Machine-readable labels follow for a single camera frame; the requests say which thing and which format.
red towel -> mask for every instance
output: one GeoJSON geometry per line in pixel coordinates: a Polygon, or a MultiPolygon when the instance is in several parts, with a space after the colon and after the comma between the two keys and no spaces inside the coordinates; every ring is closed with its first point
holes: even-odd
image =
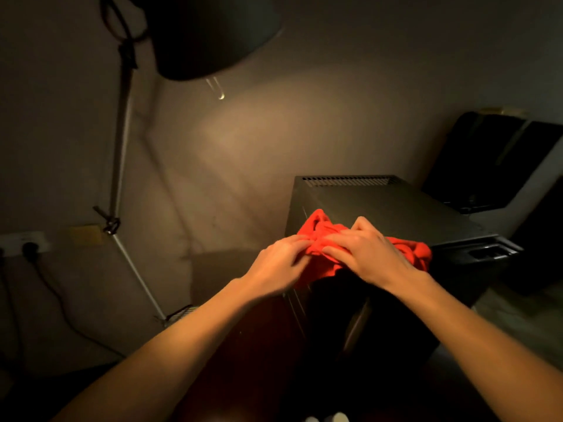
{"type": "MultiPolygon", "coordinates": [[[[311,255],[312,259],[301,274],[301,277],[299,277],[296,287],[305,286],[319,278],[332,277],[337,269],[343,267],[339,261],[323,253],[323,248],[326,246],[332,246],[347,251],[325,238],[328,234],[334,234],[343,229],[348,228],[341,224],[334,225],[321,209],[315,210],[309,219],[306,220],[298,234],[305,235],[309,240],[314,241],[314,243],[305,250],[305,254],[311,255]]],[[[432,251],[426,244],[417,241],[400,240],[393,237],[387,237],[387,239],[415,268],[428,271],[428,265],[432,259],[432,251]]]]}

floor lamp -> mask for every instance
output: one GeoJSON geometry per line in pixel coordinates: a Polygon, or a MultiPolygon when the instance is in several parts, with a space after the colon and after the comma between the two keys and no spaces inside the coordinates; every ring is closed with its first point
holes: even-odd
{"type": "Polygon", "coordinates": [[[159,74],[169,80],[203,78],[228,68],[273,38],[280,30],[279,16],[270,0],[130,0],[143,9],[147,29],[133,36],[114,0],[100,0],[102,20],[120,42],[121,84],[108,211],[94,210],[106,222],[104,232],[111,236],[137,281],[151,301],[163,325],[167,317],[138,271],[118,230],[127,154],[131,86],[137,69],[135,44],[151,38],[159,74]],[[123,35],[109,19],[113,12],[123,35]]]}

vent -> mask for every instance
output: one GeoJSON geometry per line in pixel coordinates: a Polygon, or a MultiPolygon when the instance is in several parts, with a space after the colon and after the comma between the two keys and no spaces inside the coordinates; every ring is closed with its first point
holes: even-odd
{"type": "Polygon", "coordinates": [[[310,187],[382,186],[400,183],[397,176],[305,176],[310,187]]]}

hand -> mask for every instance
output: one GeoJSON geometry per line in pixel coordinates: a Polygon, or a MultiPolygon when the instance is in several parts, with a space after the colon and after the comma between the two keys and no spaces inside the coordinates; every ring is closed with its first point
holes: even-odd
{"type": "Polygon", "coordinates": [[[381,234],[366,218],[360,216],[351,229],[327,235],[350,251],[325,247],[323,252],[345,263],[361,279],[390,291],[397,283],[418,276],[418,269],[381,234]]]}
{"type": "Polygon", "coordinates": [[[281,293],[295,283],[311,256],[299,253],[313,241],[293,235],[276,241],[262,250],[248,272],[241,278],[257,298],[281,293]]]}

black lamp shade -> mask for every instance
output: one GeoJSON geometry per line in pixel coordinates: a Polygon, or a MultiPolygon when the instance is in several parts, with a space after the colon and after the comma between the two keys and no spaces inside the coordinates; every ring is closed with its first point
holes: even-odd
{"type": "Polygon", "coordinates": [[[191,80],[228,68],[281,27],[271,0],[143,0],[157,68],[191,80]]]}

